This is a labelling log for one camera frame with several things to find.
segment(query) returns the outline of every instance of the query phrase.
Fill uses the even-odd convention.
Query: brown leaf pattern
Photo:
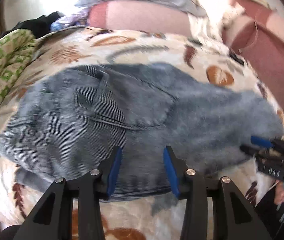
[[[15,199],[15,207],[19,207],[21,216],[24,219],[26,219],[26,214],[23,210],[23,198],[22,198],[23,188],[25,188],[25,186],[15,183],[12,187],[12,191],[15,192],[13,197],[13,199]]]
[[[114,31],[112,31],[112,30],[99,30],[97,33],[95,33],[95,34],[93,34],[92,36],[88,37],[88,38],[86,39],[86,41],[89,41],[89,40],[95,38],[95,37],[98,36],[98,35],[105,34],[105,33],[113,33],[113,32],[114,32]]]
[[[55,64],[71,63],[73,61],[78,62],[80,58],[89,57],[91,55],[81,55],[78,52],[78,46],[72,45],[63,47],[55,51],[51,56],[51,61]]]
[[[155,51],[168,51],[169,48],[167,46],[158,46],[158,45],[154,45],[154,46],[145,46],[145,45],[138,45],[138,46],[130,46],[128,48],[124,48],[124,49],[119,49],[117,51],[115,51],[112,54],[109,54],[106,57],[106,60],[109,63],[114,63],[115,59],[123,54],[133,54],[133,53],[137,53],[137,52],[142,52],[142,53],[150,53],[150,52],[155,52]]]
[[[266,88],[265,88],[264,84],[262,82],[258,82],[257,87],[260,90],[262,97],[264,99],[267,99],[267,92],[266,92]]]
[[[72,240],[79,239],[79,212],[78,209],[72,212]],[[104,235],[113,235],[118,240],[146,240],[146,237],[138,230],[133,228],[115,228],[109,229],[107,219],[101,215]]]
[[[196,46],[203,46],[203,44],[198,39],[187,38],[187,40]]]
[[[41,74],[43,70],[40,70],[40,71],[37,71],[36,73],[30,75],[29,77],[27,77],[20,85],[18,86],[13,86],[10,90],[10,92],[8,93],[7,95],[7,99],[11,100],[12,98],[15,97],[15,95],[21,95],[21,87],[22,86],[29,86],[29,85],[33,85],[35,82],[37,82],[38,80],[42,79],[43,77],[42,76],[38,76]]]
[[[224,87],[234,84],[234,78],[231,73],[222,70],[217,66],[210,66],[206,69],[206,76],[211,84]]]
[[[166,36],[163,33],[148,33],[148,32],[143,32],[141,37],[153,37],[153,38],[159,38],[166,40]]]
[[[24,87],[20,88],[18,90],[18,99],[21,99],[24,96],[24,94],[26,93],[26,91],[27,91],[26,88],[24,88]]]
[[[281,122],[282,122],[283,127],[284,127],[284,112],[282,110],[277,110],[276,114],[281,119]]]
[[[197,50],[193,48],[192,46],[186,45],[185,46],[185,51],[184,51],[184,61],[185,63],[190,67],[193,68],[192,66],[192,58],[197,54]]]
[[[106,46],[106,45],[115,45],[115,44],[125,44],[129,42],[136,41],[135,38],[129,38],[124,36],[111,36],[105,39],[101,39],[95,43],[93,43],[92,47],[96,46]]]
[[[256,194],[257,194],[256,186],[257,186],[257,181],[254,181],[245,194],[246,199],[254,208],[256,206]]]

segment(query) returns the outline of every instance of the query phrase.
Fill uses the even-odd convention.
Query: black device
[[[255,157],[258,171],[283,181],[284,187],[284,141],[252,136],[251,143],[258,147],[242,145],[240,149],[247,155]],[[277,206],[277,216],[279,222],[284,223],[284,203]]]
[[[5,229],[2,236],[13,240],[71,240],[72,204],[78,197],[79,240],[104,240],[99,200],[109,199],[113,193],[121,158],[121,149],[114,147],[108,159],[83,177],[70,181],[56,178],[24,223]],[[178,199],[187,199],[181,240],[206,240],[208,196],[213,198],[214,239],[271,239],[230,178],[203,177],[176,158],[170,146],[165,147],[163,160],[173,193]]]

